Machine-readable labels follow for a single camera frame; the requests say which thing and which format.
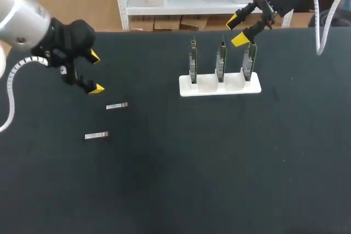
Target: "coiled cable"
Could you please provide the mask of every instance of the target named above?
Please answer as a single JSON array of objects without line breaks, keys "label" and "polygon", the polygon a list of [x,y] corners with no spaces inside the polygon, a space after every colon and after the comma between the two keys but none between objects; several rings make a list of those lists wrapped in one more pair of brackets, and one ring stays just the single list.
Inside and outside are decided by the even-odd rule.
[{"label": "coiled cable", "polygon": [[47,59],[44,59],[42,57],[27,57],[25,59],[20,60],[11,70],[9,77],[7,78],[7,95],[9,98],[9,116],[6,120],[6,122],[0,127],[0,133],[5,131],[11,124],[14,116],[15,116],[15,97],[13,94],[13,80],[18,72],[18,70],[23,67],[24,65],[31,63],[31,62],[38,62],[44,66],[48,66],[48,61]]},{"label": "coiled cable", "polygon": [[316,33],[316,50],[317,55],[322,54],[325,43],[327,42],[328,32],[330,28],[331,21],[333,19],[334,13],[339,5],[341,0],[334,0],[333,5],[330,8],[328,13],[327,19],[325,21],[325,26],[323,30],[322,40],[320,40],[320,33],[319,33],[319,4],[318,0],[313,0],[314,2],[314,11],[315,11],[315,33]]}]

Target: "white cable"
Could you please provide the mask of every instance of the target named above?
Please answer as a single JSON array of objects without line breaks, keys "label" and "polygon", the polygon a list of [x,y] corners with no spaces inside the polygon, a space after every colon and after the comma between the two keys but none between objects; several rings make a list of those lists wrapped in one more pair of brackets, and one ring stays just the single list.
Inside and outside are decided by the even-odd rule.
[{"label": "white cable", "polygon": [[324,26],[323,36],[321,41],[320,41],[320,35],[319,35],[319,4],[318,4],[318,0],[313,0],[313,1],[314,1],[314,11],[315,11],[316,49],[317,49],[317,55],[320,55],[324,50],[325,43],[327,42],[330,23],[333,19],[334,13],[341,0],[334,0],[333,5],[329,10],[327,19],[325,21],[325,26]]},{"label": "white cable", "polygon": [[0,79],[4,75],[6,68],[6,55],[3,47],[0,44]]},{"label": "white cable", "polygon": [[15,74],[17,71],[24,65],[30,63],[30,62],[38,62],[42,65],[48,66],[48,61],[42,57],[27,57],[23,60],[20,60],[11,70],[9,77],[7,78],[7,95],[9,97],[9,116],[6,120],[6,122],[0,127],[0,133],[5,131],[9,125],[11,124],[13,117],[15,116],[15,97],[13,95],[13,90],[12,90],[12,84],[13,84],[13,79],[15,77]]}]

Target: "black table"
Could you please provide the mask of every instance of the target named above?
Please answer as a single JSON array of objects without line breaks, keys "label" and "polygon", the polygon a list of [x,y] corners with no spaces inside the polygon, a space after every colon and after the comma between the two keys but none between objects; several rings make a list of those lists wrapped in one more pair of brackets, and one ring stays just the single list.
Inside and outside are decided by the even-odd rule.
[{"label": "black table", "polygon": [[[244,54],[236,34],[224,33],[227,72]],[[211,73],[222,32],[195,35]],[[351,29],[332,29],[320,57],[313,30],[265,31],[260,94],[182,98],[192,37],[98,34],[101,63],[79,65],[106,88],[94,96],[57,69],[20,70],[0,134],[1,234],[349,232]],[[105,109],[119,102],[129,108]],[[103,131],[110,140],[83,140]]]}]

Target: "white holder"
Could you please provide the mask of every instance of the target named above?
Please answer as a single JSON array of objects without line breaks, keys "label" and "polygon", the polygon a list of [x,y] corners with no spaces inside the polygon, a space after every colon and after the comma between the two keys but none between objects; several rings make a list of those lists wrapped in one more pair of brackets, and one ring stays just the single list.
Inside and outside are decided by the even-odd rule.
[{"label": "white holder", "polygon": [[260,93],[257,73],[253,72],[251,81],[245,81],[242,68],[240,72],[225,73],[224,82],[219,83],[216,70],[214,74],[197,75],[197,84],[191,83],[190,75],[179,77],[180,95],[186,96],[206,96],[206,95],[228,95],[228,94],[249,94]]}]

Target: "metal connector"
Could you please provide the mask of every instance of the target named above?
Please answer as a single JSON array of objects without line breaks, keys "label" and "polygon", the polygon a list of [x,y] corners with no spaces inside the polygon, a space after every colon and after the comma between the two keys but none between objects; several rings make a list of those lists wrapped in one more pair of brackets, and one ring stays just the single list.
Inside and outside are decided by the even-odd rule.
[{"label": "metal connector", "polygon": [[191,51],[189,53],[189,73],[191,78],[191,83],[197,83],[197,49],[196,49],[196,40],[191,41]]},{"label": "metal connector", "polygon": [[225,46],[224,36],[222,36],[222,42],[219,45],[219,48],[217,51],[217,60],[216,60],[216,73],[217,73],[218,82],[224,82],[226,57],[227,57],[227,47]]},{"label": "metal connector", "polygon": [[244,60],[242,61],[242,71],[244,73],[245,80],[249,82],[253,71],[254,62],[257,54],[256,44],[250,43],[244,53]]}]

